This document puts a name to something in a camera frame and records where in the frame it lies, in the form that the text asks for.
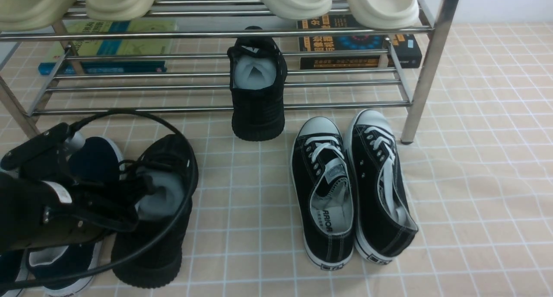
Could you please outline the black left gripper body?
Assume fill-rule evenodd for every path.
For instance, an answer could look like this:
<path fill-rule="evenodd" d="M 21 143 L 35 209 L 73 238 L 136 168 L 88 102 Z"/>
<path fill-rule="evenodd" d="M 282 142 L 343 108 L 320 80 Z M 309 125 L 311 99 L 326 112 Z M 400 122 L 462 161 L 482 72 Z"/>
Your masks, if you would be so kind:
<path fill-rule="evenodd" d="M 1 159 L 1 251 L 95 243 L 132 232 L 135 204 L 154 193 L 152 179 L 126 176 L 117 156 L 61 123 Z"/>

